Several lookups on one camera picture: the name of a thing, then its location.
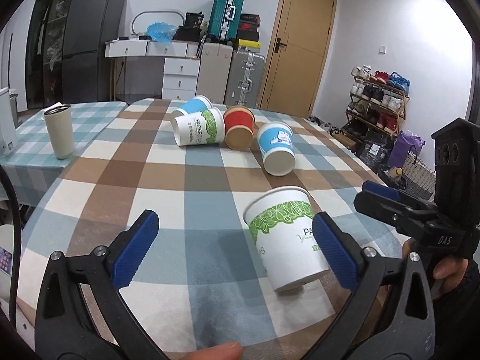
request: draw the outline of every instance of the camera lens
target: camera lens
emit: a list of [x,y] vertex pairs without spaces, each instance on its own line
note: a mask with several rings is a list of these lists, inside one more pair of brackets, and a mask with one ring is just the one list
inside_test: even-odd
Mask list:
[[458,146],[456,143],[453,144],[452,159],[453,159],[453,162],[457,162],[458,160]]
[[450,149],[448,145],[443,146],[443,163],[447,164],[450,160]]

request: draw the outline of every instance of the basket handle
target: basket handle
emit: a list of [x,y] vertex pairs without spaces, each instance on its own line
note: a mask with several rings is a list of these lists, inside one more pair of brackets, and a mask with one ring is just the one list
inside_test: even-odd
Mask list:
[[418,158],[417,147],[415,145],[411,145],[410,149],[409,149],[409,154],[412,152],[412,147],[415,149],[415,161],[413,161],[413,164],[416,165],[417,164],[417,158]]

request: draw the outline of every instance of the door frame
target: door frame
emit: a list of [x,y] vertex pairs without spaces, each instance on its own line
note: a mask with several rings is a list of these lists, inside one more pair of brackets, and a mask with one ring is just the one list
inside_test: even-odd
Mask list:
[[[273,50],[275,46],[275,42],[277,41],[277,33],[278,33],[278,26],[280,24],[280,16],[282,14],[282,9],[283,9],[283,4],[285,0],[278,0],[278,7],[277,7],[277,14],[275,15],[275,22],[272,30],[272,37],[270,39],[270,45],[268,47],[268,54],[267,54],[267,59],[265,63],[265,71],[263,72],[263,78],[262,78],[262,85],[260,86],[260,92],[258,94],[257,98],[257,107],[260,109],[266,110],[268,107],[265,97],[265,87],[268,79],[268,73],[270,72],[270,65],[272,63],[272,56],[273,56]],[[328,34],[327,38],[327,45],[325,48],[325,55],[323,56],[323,62],[322,62],[322,67],[320,69],[320,74],[318,75],[318,80],[317,80],[317,91],[314,93],[313,98],[310,101],[310,108],[309,111],[311,110],[316,97],[318,95],[318,89],[320,88],[320,82],[322,81],[323,77],[323,71],[325,69],[325,64],[327,61],[327,54],[328,50],[330,48],[330,41],[332,39],[332,33],[333,33],[333,25],[335,21],[335,13],[337,11],[337,0],[334,0],[333,4],[333,12],[332,12],[332,20],[330,21],[330,33]]]

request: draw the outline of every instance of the red shoe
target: red shoe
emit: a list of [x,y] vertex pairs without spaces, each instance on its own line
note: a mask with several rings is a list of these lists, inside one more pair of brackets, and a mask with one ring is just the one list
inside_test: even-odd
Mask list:
[[397,130],[398,122],[397,118],[394,116],[388,115],[387,125],[385,126],[385,131],[389,134],[394,134]]
[[378,117],[377,127],[384,129],[388,121],[388,115],[382,112]]
[[390,79],[390,75],[384,71],[376,71],[374,80],[378,83],[382,83],[383,85],[387,84],[387,81]]

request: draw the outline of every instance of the red paper cup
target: red paper cup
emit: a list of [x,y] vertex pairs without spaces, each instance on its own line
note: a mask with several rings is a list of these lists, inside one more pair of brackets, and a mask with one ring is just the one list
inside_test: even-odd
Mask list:
[[255,116],[247,107],[235,105],[225,111],[225,142],[232,150],[246,150],[254,141]]

